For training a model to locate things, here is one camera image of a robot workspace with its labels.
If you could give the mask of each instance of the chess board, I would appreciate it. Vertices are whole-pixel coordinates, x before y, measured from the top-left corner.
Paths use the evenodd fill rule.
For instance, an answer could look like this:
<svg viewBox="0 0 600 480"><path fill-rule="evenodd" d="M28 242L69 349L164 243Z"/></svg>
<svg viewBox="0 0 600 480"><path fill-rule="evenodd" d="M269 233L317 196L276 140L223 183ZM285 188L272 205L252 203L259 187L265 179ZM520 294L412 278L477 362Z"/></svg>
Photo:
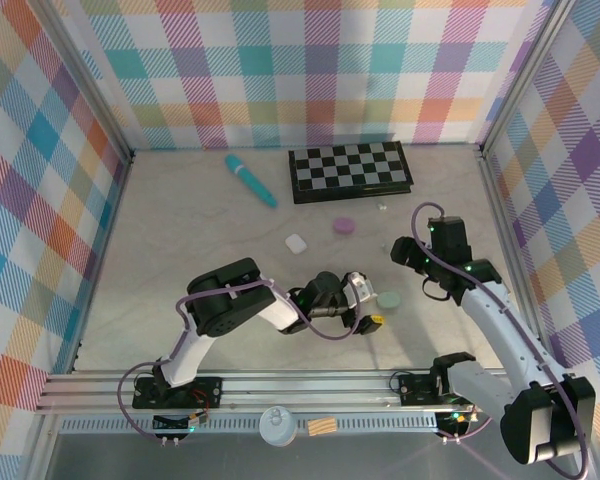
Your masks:
<svg viewBox="0 0 600 480"><path fill-rule="evenodd" d="M409 193L413 179L400 142L289 151L293 202Z"/></svg>

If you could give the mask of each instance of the white small block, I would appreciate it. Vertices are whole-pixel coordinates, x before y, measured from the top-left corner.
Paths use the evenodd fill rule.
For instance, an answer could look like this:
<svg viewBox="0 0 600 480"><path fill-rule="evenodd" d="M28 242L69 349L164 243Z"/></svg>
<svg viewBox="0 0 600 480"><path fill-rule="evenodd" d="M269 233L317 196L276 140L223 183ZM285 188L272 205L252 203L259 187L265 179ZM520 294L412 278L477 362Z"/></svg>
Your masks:
<svg viewBox="0 0 600 480"><path fill-rule="evenodd" d="M286 243L287 247L289 247L289 250L291 250L296 255L304 252L307 249L307 244L304 240L302 240L302 238L300 238L300 235L298 235L297 233L294 233L293 235L287 237L284 243Z"/></svg>

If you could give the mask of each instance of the colorful plaid wall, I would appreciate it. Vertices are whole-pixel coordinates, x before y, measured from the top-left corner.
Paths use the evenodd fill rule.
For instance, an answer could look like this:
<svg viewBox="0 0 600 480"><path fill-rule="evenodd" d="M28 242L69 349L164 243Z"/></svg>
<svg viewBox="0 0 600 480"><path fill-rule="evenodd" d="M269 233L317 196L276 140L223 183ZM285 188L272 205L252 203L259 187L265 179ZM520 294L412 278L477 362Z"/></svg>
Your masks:
<svg viewBox="0 0 600 480"><path fill-rule="evenodd" d="M66 359L122 172L25 0L1 0L0 479Z"/></svg>
<svg viewBox="0 0 600 480"><path fill-rule="evenodd" d="M509 90L513 85L513 81L515 80L516 75L520 71L520 68L524 65L524 61L526 60L527 55L529 54L529 52L531 51L531 47L533 46L533 42L536 39L538 32L542 28L544 21L547 19L547 15L549 14L549 11L551 10L551 7L554 3L555 0L542 0L542 5L538 9L535 18L533 19L533 23L529 27L527 34L524 37L524 41L520 46L520 50L518 50L518 53L515 56L515 60L509 67L509 71L507 72L504 81L498 87L498 94L491 106L489 107L489 113L487 114L485 122L480 127L480 133L478 133L478 136L475 139L475 143L484 143L484 139L486 138L487 133L491 128L491 125L493 125L493 122L498 116L498 113L500 112L500 107L502 106L502 103L504 102L507 94L509 93ZM473 138L468 138L467 140L469 142L474 141Z"/></svg>
<svg viewBox="0 0 600 480"><path fill-rule="evenodd" d="M542 0L55 4L140 148L333 144L392 133L405 142L473 142L496 98L492 83L510 82L507 72L519 66L515 47L528 39L514 35L518 20L546 13Z"/></svg>
<svg viewBox="0 0 600 480"><path fill-rule="evenodd" d="M600 438L600 0L577 4L495 154L544 327L594 383Z"/></svg>

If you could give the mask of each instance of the pink round object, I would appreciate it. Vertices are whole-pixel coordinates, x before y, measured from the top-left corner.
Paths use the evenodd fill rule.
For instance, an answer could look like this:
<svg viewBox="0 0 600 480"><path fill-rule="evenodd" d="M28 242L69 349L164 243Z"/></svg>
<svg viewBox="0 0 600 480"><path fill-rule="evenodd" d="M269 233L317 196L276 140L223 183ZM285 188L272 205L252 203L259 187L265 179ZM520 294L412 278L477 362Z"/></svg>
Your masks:
<svg viewBox="0 0 600 480"><path fill-rule="evenodd" d="M333 221L333 229L338 233L342 233L343 235L349 235L356 229L356 222L354 222L352 218L348 217L336 218Z"/></svg>

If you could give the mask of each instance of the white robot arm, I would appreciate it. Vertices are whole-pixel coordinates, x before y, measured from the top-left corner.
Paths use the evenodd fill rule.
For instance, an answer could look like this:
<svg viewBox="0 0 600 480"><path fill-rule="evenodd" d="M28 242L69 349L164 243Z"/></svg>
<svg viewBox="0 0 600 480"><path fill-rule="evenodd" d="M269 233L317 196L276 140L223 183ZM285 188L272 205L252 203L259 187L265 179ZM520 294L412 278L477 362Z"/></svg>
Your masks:
<svg viewBox="0 0 600 480"><path fill-rule="evenodd" d="M493 265L488 260L473 260L460 218L430 219L429 231L428 252L413 238L401 237L391 250L391 259L438 283L447 292L446 299L453 299L476 322L502 363L509 382L485 371L472 355L455 353L434 360L430 373L433 395L463 397L499 422L505 445L520 463L549 460L580 450L568 407L545 369L548 367L558 379L587 441L591 437L595 405L595 391L589 381L567 374L531 332ZM451 269L431 261L428 254ZM475 281L469 282L466 275L453 270L469 273L498 301L483 288L477 288ZM542 361L532 348L540 353Z"/></svg>
<svg viewBox="0 0 600 480"><path fill-rule="evenodd" d="M246 258L196 278L187 291L193 294L258 279L261 276L255 262ZM351 328L355 321L356 296L360 302L375 297L371 282L363 274L352 272L341 281L333 273L322 272L304 289L294 289L286 298L265 285L237 294L227 293L192 301L186 306L189 323L196 328L187 332L175 357L154 373L158 373L158 378L169 388L192 382L216 339L256 315L284 334L306 328L296 309L300 309L308 319L342 316L345 327ZM373 317L364 317L354 333L371 333L379 326Z"/></svg>

